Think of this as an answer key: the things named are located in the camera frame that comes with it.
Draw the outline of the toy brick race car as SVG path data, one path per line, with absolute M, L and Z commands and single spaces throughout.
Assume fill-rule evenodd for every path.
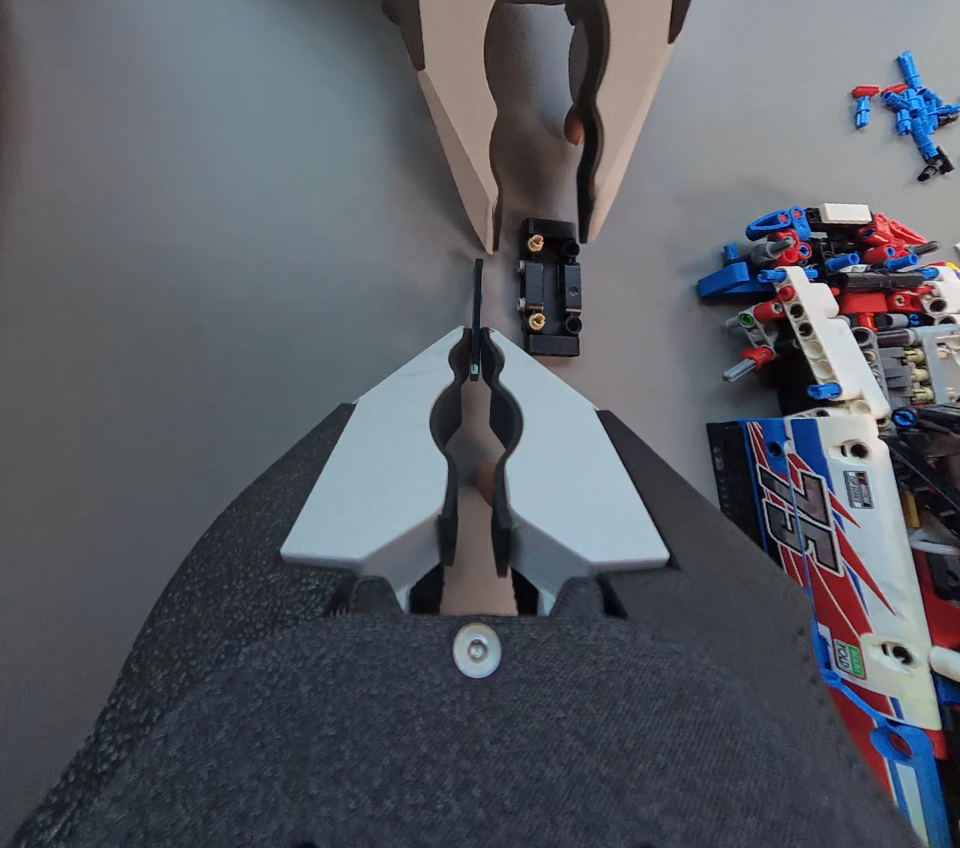
M 702 301 L 779 414 L 706 427 L 722 511 L 806 592 L 823 680 L 928 846 L 958 846 L 959 288 L 865 204 L 777 209 Z

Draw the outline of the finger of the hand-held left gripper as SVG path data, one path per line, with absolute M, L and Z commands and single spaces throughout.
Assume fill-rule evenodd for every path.
M 487 76 L 487 32 L 498 0 L 418 0 L 417 78 L 443 153 L 484 251 L 498 249 L 500 188 L 491 142 L 498 108 Z
M 671 53 L 673 0 L 567 0 L 582 36 L 573 101 L 582 134 L 579 240 L 595 242 L 617 197 Z

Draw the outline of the black brick assembly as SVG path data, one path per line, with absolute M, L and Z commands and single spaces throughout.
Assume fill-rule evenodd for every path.
M 578 234 L 572 222 L 522 220 L 517 310 L 523 348 L 531 356 L 576 358 L 581 353 L 584 292 Z

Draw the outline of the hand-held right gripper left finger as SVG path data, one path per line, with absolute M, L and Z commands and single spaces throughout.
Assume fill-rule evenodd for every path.
M 382 578 L 404 612 L 415 587 L 451 566 L 462 387 L 477 375 L 479 330 L 458 327 L 353 404 L 279 554 L 288 564 Z

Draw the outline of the black printed tile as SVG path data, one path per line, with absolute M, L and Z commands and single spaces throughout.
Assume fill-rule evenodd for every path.
M 482 373 L 482 304 L 483 304 L 484 259 L 478 257 L 474 262 L 472 280 L 472 320 L 470 331 L 470 349 L 468 379 L 479 381 Z

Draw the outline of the pile of blue connector pins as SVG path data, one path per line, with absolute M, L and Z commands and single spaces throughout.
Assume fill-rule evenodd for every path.
M 936 143 L 935 134 L 958 122 L 959 104 L 946 101 L 925 84 L 910 50 L 901 52 L 894 64 L 900 75 L 898 82 L 885 87 L 858 84 L 849 91 L 854 129 L 865 129 L 871 121 L 873 105 L 879 104 L 892 115 L 894 134 L 909 138 L 916 148 L 922 160 L 917 181 L 925 184 L 955 170 L 954 161 Z

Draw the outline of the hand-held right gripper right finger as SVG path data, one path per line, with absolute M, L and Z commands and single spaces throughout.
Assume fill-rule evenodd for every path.
M 669 552 L 594 404 L 484 329 L 489 425 L 503 454 L 490 533 L 498 574 L 535 590 L 547 615 L 571 579 L 666 566 Z

